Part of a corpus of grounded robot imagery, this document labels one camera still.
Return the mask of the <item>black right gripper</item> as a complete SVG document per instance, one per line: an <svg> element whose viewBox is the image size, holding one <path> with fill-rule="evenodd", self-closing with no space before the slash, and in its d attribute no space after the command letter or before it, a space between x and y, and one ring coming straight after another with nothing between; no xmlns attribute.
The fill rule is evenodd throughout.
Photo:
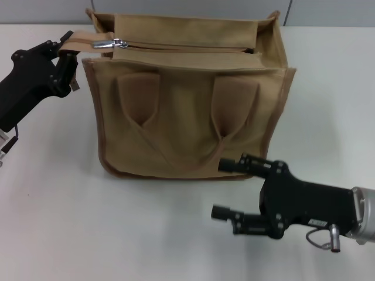
<svg viewBox="0 0 375 281"><path fill-rule="evenodd" d="M351 190L297 179L286 163L243 153L238 161L221 158L218 171L265 179L260 193L261 215L212 207L211 218L230 221L234 235L281 239L292 224L318 229L336 225L339 233L345 235L357 222Z"/></svg>

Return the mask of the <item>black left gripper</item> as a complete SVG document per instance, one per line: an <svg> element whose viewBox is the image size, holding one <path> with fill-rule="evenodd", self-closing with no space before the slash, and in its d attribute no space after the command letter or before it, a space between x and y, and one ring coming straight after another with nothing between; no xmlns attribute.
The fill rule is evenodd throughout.
<svg viewBox="0 0 375 281"><path fill-rule="evenodd" d="M72 36L69 30L60 43L50 40L29 50L15 51L12 71L1 81L1 130L9 132L47 97L64 98L77 91L78 52L62 52L56 65L58 48Z"/></svg>

